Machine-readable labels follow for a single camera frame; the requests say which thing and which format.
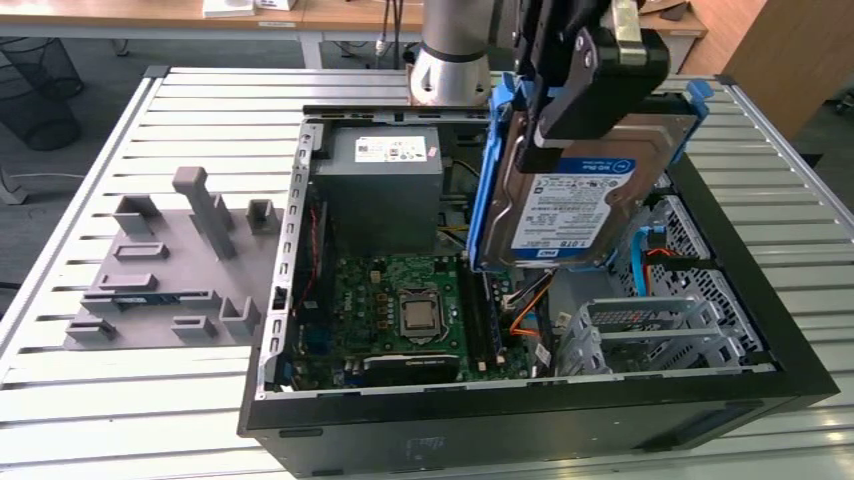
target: cpu socket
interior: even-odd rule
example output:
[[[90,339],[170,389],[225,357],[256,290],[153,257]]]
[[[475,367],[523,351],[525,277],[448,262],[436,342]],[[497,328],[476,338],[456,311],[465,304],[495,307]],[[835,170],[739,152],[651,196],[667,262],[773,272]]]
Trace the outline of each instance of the cpu socket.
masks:
[[[397,290],[400,302],[400,336],[412,343],[424,344],[441,333],[441,300],[432,288],[401,288]]]

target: hard drive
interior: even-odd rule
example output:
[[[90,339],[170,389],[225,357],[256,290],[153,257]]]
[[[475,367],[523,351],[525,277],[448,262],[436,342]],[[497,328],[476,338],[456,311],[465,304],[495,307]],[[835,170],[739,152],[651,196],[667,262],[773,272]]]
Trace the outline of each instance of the hard drive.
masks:
[[[691,114],[629,114],[601,139],[568,142],[548,173],[515,169],[517,142],[508,141],[477,232],[476,266],[601,266],[696,120]],[[515,112],[508,139],[519,138],[524,121]]]

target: wooden desk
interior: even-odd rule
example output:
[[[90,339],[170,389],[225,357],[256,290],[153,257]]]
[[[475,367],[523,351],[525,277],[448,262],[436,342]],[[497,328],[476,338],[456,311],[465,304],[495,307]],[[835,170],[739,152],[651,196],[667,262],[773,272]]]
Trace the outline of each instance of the wooden desk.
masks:
[[[0,0],[0,24],[262,29],[258,22],[284,22],[296,29],[306,3],[290,11],[258,9],[252,17],[202,18],[201,0]]]
[[[420,40],[422,1],[404,1],[402,42]],[[384,0],[298,0],[292,11],[205,19],[201,0],[0,0],[0,36],[297,40],[305,67],[321,68],[320,42],[376,40],[384,9]],[[645,15],[641,24],[661,32],[676,72],[705,28],[689,13],[679,22]]]

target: desk leg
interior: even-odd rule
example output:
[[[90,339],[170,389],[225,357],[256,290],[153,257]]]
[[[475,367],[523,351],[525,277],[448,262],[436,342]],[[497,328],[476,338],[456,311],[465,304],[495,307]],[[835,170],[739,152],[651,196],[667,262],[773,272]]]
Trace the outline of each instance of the desk leg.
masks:
[[[669,50],[669,73],[676,74],[688,56],[696,37],[687,35],[661,35],[661,39]]]
[[[112,51],[118,57],[125,57],[130,51],[128,50],[129,40],[126,39],[109,39],[109,43],[112,44]]]
[[[23,200],[26,200],[26,192],[0,167],[0,203],[19,205]]]
[[[305,68],[321,69],[322,59],[320,58],[320,42],[322,41],[322,33],[300,32],[298,44],[302,47],[302,61]]]

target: table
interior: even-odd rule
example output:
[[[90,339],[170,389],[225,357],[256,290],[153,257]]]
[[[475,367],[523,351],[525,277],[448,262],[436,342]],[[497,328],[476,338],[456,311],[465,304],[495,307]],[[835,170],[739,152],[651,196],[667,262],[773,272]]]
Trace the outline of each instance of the table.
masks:
[[[687,152],[841,393],[689,452],[394,478],[849,478],[854,219],[740,90],[711,85],[711,115]],[[186,208],[170,177],[198,165],[232,208],[250,198],[284,205],[302,105],[405,102],[394,71],[173,68],[142,79],[0,322],[3,480],[288,478],[234,435],[249,347],[65,352],[65,323],[117,232],[108,214],[121,194]]]
[[[420,41],[420,5],[405,2],[402,42]],[[382,11],[382,0],[298,0],[292,11],[258,9],[253,17],[205,19],[201,0],[0,0],[0,36],[297,40],[305,67],[321,68],[320,42],[374,41]],[[641,24],[661,33],[677,72],[705,27],[691,13],[679,22],[644,15]]]

